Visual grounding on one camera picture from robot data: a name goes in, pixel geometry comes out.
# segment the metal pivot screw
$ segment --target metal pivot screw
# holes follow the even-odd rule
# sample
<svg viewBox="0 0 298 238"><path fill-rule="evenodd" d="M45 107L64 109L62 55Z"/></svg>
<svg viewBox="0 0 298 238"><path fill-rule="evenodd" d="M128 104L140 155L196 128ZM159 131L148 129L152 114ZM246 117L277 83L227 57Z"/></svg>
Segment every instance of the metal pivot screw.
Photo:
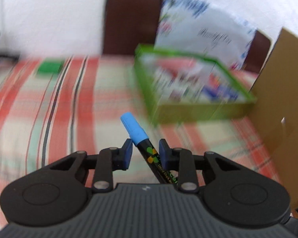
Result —
<svg viewBox="0 0 298 238"><path fill-rule="evenodd" d="M181 184L181 188L185 191L194 191L197 186L193 182L184 182L183 184Z"/></svg>
<svg viewBox="0 0 298 238"><path fill-rule="evenodd" d="M98 190L105 190L109 187L109 182L107 181L97 181L94 183L94 188Z"/></svg>

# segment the blue marker cap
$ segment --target blue marker cap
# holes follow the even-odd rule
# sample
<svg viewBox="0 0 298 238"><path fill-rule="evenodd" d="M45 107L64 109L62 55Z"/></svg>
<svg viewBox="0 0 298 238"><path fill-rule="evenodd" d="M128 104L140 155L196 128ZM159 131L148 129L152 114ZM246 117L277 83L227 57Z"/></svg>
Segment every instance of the blue marker cap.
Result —
<svg viewBox="0 0 298 238"><path fill-rule="evenodd" d="M130 138L133 140L135 146L139 144L139 142L148 139L148 135L145 133L144 129L140 127L139 123L135 119L132 113L124 113L120 117L121 122L125 126Z"/></svg>

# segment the table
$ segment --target table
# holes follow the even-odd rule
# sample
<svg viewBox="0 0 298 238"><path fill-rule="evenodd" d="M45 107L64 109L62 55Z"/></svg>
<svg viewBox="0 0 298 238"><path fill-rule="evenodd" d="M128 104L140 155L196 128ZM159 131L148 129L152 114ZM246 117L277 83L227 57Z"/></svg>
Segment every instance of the table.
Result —
<svg viewBox="0 0 298 238"><path fill-rule="evenodd" d="M0 64L0 193L13 180L77 150L96 154L107 147L121 147L128 134L119 118L128 111L156 148L159 139L165 138L170 147L190 149L197 155L212 150L279 180L247 118L151 126L131 57L73 57L53 77L36 74L41 61L26 59L15 67ZM255 78L246 72L234 75L247 86ZM203 185L201 172L198 178ZM129 170L114 172L114 182L157 181L134 147ZM0 229L5 224L0 210Z"/></svg>

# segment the cardboard panel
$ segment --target cardboard panel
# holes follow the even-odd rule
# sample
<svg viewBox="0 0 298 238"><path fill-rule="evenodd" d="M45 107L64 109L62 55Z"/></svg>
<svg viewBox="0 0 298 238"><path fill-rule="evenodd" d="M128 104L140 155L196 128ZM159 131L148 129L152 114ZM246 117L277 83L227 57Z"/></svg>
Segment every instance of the cardboard panel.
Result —
<svg viewBox="0 0 298 238"><path fill-rule="evenodd" d="M282 29L251 91L249 118L268 148L283 185L298 207L298 38Z"/></svg>

